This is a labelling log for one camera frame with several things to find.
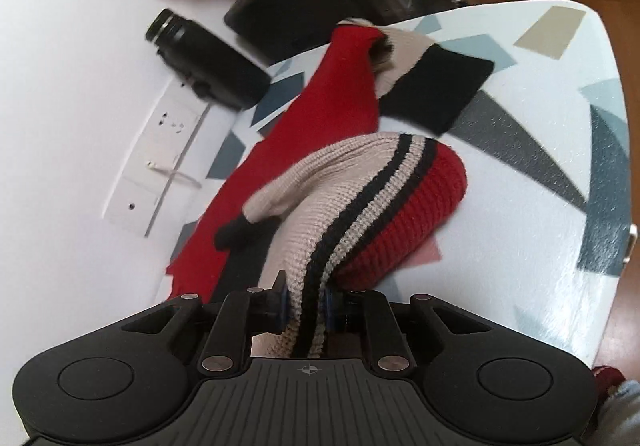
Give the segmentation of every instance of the table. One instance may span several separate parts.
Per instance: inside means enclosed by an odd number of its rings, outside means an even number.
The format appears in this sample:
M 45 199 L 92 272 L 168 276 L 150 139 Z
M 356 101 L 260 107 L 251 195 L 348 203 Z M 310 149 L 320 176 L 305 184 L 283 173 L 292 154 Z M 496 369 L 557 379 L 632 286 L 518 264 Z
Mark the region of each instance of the table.
M 625 103 L 602 22 L 582 4 L 537 0 L 441 12 L 398 27 L 493 60 L 495 70 L 440 138 L 465 163 L 465 199 L 378 289 L 391 301 L 432 294 L 591 365 L 630 229 Z M 302 88 L 325 49 L 272 66 L 273 82 Z M 293 95 L 238 116 L 175 252 Z M 380 130 L 429 135 L 388 118 Z

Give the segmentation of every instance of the wooden floor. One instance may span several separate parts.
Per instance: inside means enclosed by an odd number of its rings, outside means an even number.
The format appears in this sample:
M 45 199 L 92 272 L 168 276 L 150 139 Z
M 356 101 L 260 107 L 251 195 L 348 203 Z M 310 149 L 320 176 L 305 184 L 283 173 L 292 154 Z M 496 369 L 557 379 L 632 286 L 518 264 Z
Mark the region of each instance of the wooden floor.
M 479 3 L 511 0 L 477 0 Z M 602 17 L 626 98 L 632 168 L 632 219 L 640 225 L 640 0 L 575 0 Z M 640 379 L 640 246 L 622 275 L 597 364 Z

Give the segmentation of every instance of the red sock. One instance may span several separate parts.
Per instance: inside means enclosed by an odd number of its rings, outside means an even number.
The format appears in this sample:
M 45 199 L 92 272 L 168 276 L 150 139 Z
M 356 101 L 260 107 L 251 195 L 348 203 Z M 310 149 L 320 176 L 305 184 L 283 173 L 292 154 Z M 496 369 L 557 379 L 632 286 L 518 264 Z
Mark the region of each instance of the red sock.
M 172 297 L 194 292 L 209 300 L 228 255 L 228 251 L 216 250 L 213 237 L 220 226 L 240 215 L 242 205 L 256 190 L 310 153 L 378 129 L 369 49 L 383 36 L 366 26 L 343 25 L 334 30 L 306 88 L 269 136 L 229 176 L 168 267 L 167 273 L 174 276 Z

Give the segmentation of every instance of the red ribbed knit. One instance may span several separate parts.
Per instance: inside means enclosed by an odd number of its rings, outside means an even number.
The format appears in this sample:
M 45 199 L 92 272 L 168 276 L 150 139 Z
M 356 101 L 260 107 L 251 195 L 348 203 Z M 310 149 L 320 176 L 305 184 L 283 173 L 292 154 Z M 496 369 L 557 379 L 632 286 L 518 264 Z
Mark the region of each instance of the red ribbed knit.
M 366 248 L 334 273 L 337 284 L 348 290 L 373 289 L 453 213 L 465 191 L 462 161 L 448 146 L 439 144 L 429 172 L 400 211 Z
M 209 299 L 228 251 L 218 251 L 213 236 L 234 220 L 258 189 L 297 161 L 334 142 L 371 134 L 378 128 L 378 100 L 369 49 L 383 34 L 376 28 L 343 25 L 300 96 L 269 136 L 252 149 L 204 213 L 184 249 L 168 267 L 171 296 L 187 292 Z

